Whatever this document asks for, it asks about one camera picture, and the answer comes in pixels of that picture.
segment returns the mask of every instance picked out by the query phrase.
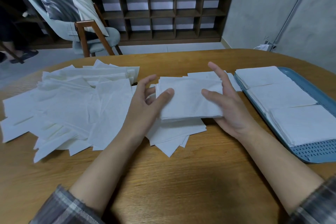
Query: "hand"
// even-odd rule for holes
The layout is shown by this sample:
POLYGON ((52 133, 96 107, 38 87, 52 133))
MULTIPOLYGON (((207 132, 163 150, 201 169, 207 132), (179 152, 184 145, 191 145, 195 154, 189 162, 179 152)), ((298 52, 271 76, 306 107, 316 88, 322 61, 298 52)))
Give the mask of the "hand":
POLYGON ((174 95, 173 89, 167 89, 158 98, 148 98, 155 93, 155 87, 146 89, 146 85, 155 78, 156 75, 153 74, 138 82, 125 122, 120 130, 120 133, 130 138, 136 147, 140 145, 162 108, 174 95))
POLYGON ((223 95, 218 92, 202 89, 202 95, 209 101, 219 105, 223 110, 222 118, 215 118, 217 124, 228 134, 240 140, 256 130, 261 129, 246 109, 243 101, 233 88, 228 75, 216 64, 208 66, 222 81, 223 95))

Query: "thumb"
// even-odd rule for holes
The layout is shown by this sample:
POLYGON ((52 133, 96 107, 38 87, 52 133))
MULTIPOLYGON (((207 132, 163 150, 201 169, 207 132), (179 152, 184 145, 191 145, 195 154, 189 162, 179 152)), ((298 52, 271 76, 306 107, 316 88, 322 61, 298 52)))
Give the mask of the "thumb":
POLYGON ((157 115, 162 108, 171 100, 174 96, 174 90, 169 88, 162 92, 157 99, 150 105, 152 111, 157 115))
POLYGON ((202 95, 207 100, 216 103, 220 107, 223 107, 223 105, 225 104, 225 101, 227 100, 226 96, 224 96, 223 94, 220 94, 216 91, 209 91, 209 90, 206 90, 206 89, 202 89, 202 95))

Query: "gray concrete wall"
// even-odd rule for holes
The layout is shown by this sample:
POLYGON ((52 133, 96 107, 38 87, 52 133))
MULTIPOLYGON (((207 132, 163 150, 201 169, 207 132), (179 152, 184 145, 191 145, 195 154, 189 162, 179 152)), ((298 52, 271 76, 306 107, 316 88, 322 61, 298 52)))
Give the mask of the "gray concrete wall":
POLYGON ((336 73, 336 0, 303 0, 274 52, 336 73))
POLYGON ((223 38, 232 48, 273 41, 296 0, 232 0, 223 38))

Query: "person's left hand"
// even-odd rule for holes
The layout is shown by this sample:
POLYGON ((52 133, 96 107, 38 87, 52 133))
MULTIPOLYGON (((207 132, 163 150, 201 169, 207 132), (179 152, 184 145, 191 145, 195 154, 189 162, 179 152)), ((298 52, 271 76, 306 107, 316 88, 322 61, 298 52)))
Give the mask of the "person's left hand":
POLYGON ((156 75, 153 74, 138 82, 125 122, 120 130, 120 133, 132 140, 136 146, 140 145, 162 108, 174 95, 173 89, 167 89, 158 98, 148 98, 155 93, 155 87, 146 89, 146 85, 155 78, 156 75))

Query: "person's right hand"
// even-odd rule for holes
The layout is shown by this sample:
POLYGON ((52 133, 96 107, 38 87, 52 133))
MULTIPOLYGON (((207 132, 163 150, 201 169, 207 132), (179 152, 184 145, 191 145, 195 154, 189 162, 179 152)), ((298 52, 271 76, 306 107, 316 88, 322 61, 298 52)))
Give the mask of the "person's right hand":
POLYGON ((233 88, 228 75, 212 62, 209 62, 208 66, 218 75, 223 86, 223 95, 218 92, 202 89, 202 95, 207 100, 219 105, 223 110, 223 117, 214 119, 217 124, 225 132, 238 140, 261 129, 233 88))

